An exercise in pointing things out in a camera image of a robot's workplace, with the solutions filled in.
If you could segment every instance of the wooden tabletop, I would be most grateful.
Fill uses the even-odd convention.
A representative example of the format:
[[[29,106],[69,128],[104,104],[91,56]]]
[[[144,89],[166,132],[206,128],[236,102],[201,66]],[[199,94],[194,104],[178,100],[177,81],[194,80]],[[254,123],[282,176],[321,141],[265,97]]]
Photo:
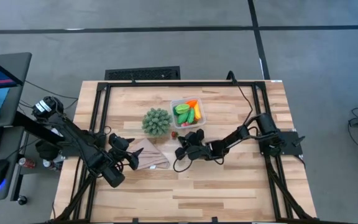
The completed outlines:
[[[82,84],[74,117],[74,122],[81,129],[90,126],[96,85],[97,81]],[[277,127],[293,129],[283,83],[266,81],[266,87]],[[254,106],[251,88],[242,87],[242,91]],[[106,125],[112,127],[112,133],[140,141],[148,138],[141,129],[141,123],[149,109],[170,111],[172,100],[191,96],[201,98],[207,119],[201,127],[206,141],[222,139],[232,133],[250,111],[238,87],[113,87]],[[97,124],[100,123],[103,99],[104,93]],[[263,112],[260,92],[259,99]],[[195,129],[180,130],[179,134],[184,136],[189,131]],[[274,220],[264,158],[259,154],[256,141],[243,141],[233,147],[222,166],[211,161],[196,160],[187,171],[176,173],[172,170],[172,164],[175,149],[180,147],[179,142],[170,136],[149,140],[169,159],[170,168],[132,171],[126,167],[126,180],[115,189],[103,178],[98,179],[91,222],[131,222],[136,217],[140,222],[210,222],[211,217],[218,217],[220,222]],[[70,201],[76,161],[77,158],[73,157],[64,163],[55,197],[57,214]],[[282,156],[282,161],[289,191],[305,211],[315,217],[303,164],[293,156]],[[178,169],[186,167],[188,163],[188,158],[180,161]],[[284,217],[282,195],[278,189],[277,192]],[[80,217],[85,214],[85,201]]]

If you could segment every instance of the black stripe on floor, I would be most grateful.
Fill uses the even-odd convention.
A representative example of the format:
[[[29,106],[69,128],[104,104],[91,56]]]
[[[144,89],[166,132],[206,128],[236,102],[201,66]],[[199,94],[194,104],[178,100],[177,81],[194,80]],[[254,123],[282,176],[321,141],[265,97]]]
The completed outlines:
[[[28,29],[0,30],[0,34],[85,34],[116,32],[180,32],[180,31],[242,31],[253,30],[251,26],[199,26],[199,27],[128,27],[92,29]]]
[[[260,31],[258,29],[259,28],[258,18],[256,16],[256,11],[255,11],[255,6],[254,6],[253,0],[248,0],[248,5],[249,5],[249,11],[251,13],[252,27],[254,28],[256,47],[258,49],[260,64],[262,66],[262,75],[265,80],[269,80],[270,75],[269,75],[269,70],[267,68],[267,61],[266,61],[264,45],[262,43],[262,38],[260,36]]]
[[[261,26],[258,30],[358,30],[358,25],[343,26]]]

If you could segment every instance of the small red object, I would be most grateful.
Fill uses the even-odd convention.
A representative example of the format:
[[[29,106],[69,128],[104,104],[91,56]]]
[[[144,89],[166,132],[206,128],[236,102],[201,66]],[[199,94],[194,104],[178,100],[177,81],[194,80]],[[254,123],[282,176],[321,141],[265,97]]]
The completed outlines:
[[[172,131],[171,136],[173,139],[177,138],[178,133],[176,131]]]

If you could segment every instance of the desk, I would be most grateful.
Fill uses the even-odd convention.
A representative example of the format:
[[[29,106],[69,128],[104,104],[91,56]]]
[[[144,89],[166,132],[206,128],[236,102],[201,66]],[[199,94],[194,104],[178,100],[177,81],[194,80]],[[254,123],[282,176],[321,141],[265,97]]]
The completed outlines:
[[[277,127],[293,129],[283,83],[265,83]],[[74,122],[82,129],[90,126],[96,86],[97,82],[83,82],[81,87]],[[242,90],[254,105],[252,90],[248,87],[242,87]],[[104,91],[96,124],[100,123],[103,95]],[[141,130],[141,122],[151,107],[170,110],[171,100],[189,96],[198,96],[203,102],[207,122],[201,128],[205,131],[206,141],[222,139],[232,133],[250,110],[236,86],[114,87],[111,89],[106,125],[112,127],[112,133],[140,141],[148,137]],[[259,96],[259,99],[263,112],[262,97]],[[179,134],[184,135],[190,130],[181,130]],[[243,141],[232,148],[223,166],[197,160],[189,170],[178,174],[172,170],[172,164],[179,142],[170,136],[150,140],[169,159],[171,167],[168,170],[126,169],[126,180],[116,189],[104,179],[98,179],[91,222],[131,222],[135,217],[140,222],[210,222],[211,217],[218,217],[220,222],[274,221],[264,158],[259,154],[256,141]],[[57,214],[70,201],[76,161],[77,158],[73,157],[63,165],[55,197]],[[315,217],[303,164],[293,156],[282,156],[282,161],[289,191],[305,211]],[[188,159],[179,164],[178,169],[186,167]],[[284,217],[279,190],[278,199]],[[85,214],[85,201],[80,217]]]
[[[30,60],[30,53],[0,55],[0,65],[23,82],[27,76]],[[23,86],[9,89],[0,110],[0,126],[10,126],[13,123],[22,90]],[[0,159],[5,159],[10,153],[19,148],[23,132],[23,127],[4,128],[0,143]],[[5,183],[0,188],[0,200],[6,198],[9,192],[17,154],[15,153],[9,158],[9,168],[6,173]]]

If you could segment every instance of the black metal frame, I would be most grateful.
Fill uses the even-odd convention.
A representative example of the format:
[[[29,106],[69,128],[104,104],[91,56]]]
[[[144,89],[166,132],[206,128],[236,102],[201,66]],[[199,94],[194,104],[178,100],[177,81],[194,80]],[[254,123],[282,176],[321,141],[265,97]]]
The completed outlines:
[[[259,96],[257,93],[257,90],[260,89],[262,92],[262,99],[265,105],[266,113],[271,114],[270,105],[269,105],[269,99],[266,92],[266,85],[264,81],[254,81],[254,82],[238,82],[239,86],[248,86],[252,89],[252,95],[254,97],[254,104],[255,104],[255,111],[257,114],[261,113],[260,104],[259,104]],[[147,87],[147,86],[237,86],[236,83],[230,82],[230,81],[223,81],[223,82],[120,82],[120,83],[108,83],[108,82],[99,82],[98,87],[96,90],[96,96],[95,101],[93,105],[93,111],[91,116],[91,124],[89,126],[90,131],[94,131],[96,126],[96,116],[98,114],[98,108],[100,104],[100,96],[101,92],[103,90],[106,90],[105,96],[104,96],[104,103],[102,108],[102,115],[101,115],[101,121],[100,121],[100,127],[99,131],[103,131],[103,127],[106,124],[106,117],[108,113],[108,105],[109,105],[109,98],[110,98],[110,92],[112,87]],[[277,198],[277,191],[275,188],[275,182],[272,178],[269,176],[268,168],[271,164],[270,156],[264,155],[265,157],[265,165],[267,168],[267,174],[268,174],[268,182],[270,187],[270,192],[272,195],[272,203],[273,203],[273,210],[275,214],[276,221],[281,219],[281,213],[280,213],[280,207],[278,204],[278,198]],[[276,165],[278,170],[278,177],[282,181],[282,184],[285,188],[287,188],[287,184],[285,182],[285,176],[284,176],[284,170],[282,166],[282,161],[280,155],[276,156]],[[86,171],[85,167],[83,167],[81,171],[80,176],[80,183],[79,185],[83,185],[86,179]],[[85,220],[91,219],[91,212],[92,212],[92,204],[93,204],[93,198],[95,193],[95,185],[96,181],[93,181],[89,188],[89,194],[88,194],[88,202],[86,206],[85,211]],[[284,198],[285,202],[285,210],[287,213],[287,217],[292,220],[293,214],[291,210],[291,206],[288,203],[287,199]],[[73,221],[79,219],[79,213],[80,213],[80,207],[81,207],[81,201],[78,203],[78,205],[75,208]]]

